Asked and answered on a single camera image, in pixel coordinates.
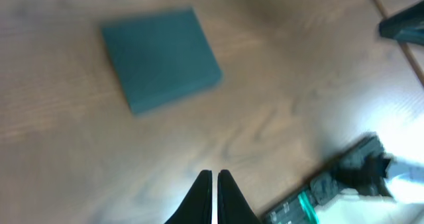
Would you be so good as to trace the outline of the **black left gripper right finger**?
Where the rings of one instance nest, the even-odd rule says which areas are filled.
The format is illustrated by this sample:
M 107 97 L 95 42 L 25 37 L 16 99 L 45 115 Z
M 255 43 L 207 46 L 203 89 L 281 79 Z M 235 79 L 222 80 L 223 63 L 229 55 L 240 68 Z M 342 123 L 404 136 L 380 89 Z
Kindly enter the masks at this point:
M 218 224 L 261 224 L 228 170 L 218 174 L 217 215 Z

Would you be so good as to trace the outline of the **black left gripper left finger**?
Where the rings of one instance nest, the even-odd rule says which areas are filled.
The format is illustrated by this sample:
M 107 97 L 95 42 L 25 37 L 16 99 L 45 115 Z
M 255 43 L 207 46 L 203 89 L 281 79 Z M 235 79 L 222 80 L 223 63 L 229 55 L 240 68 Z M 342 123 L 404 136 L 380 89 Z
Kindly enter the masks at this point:
M 211 224 L 212 183 L 212 171 L 202 170 L 165 224 Z

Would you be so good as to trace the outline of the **black box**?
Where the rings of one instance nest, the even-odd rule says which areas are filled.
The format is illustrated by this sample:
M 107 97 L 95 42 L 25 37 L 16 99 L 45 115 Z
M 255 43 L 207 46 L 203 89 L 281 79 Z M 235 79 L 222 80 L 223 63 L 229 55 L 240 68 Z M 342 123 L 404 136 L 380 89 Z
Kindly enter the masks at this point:
M 135 115 L 221 80 L 222 71 L 192 8 L 107 21 L 101 35 Z

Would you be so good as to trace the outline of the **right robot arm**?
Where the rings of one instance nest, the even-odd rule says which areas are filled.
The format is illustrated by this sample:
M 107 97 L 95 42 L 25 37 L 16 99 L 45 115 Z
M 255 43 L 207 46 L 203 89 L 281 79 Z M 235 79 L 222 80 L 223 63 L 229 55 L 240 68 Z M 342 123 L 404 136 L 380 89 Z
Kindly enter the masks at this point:
M 381 21 L 378 32 L 383 38 L 423 46 L 423 1 Z

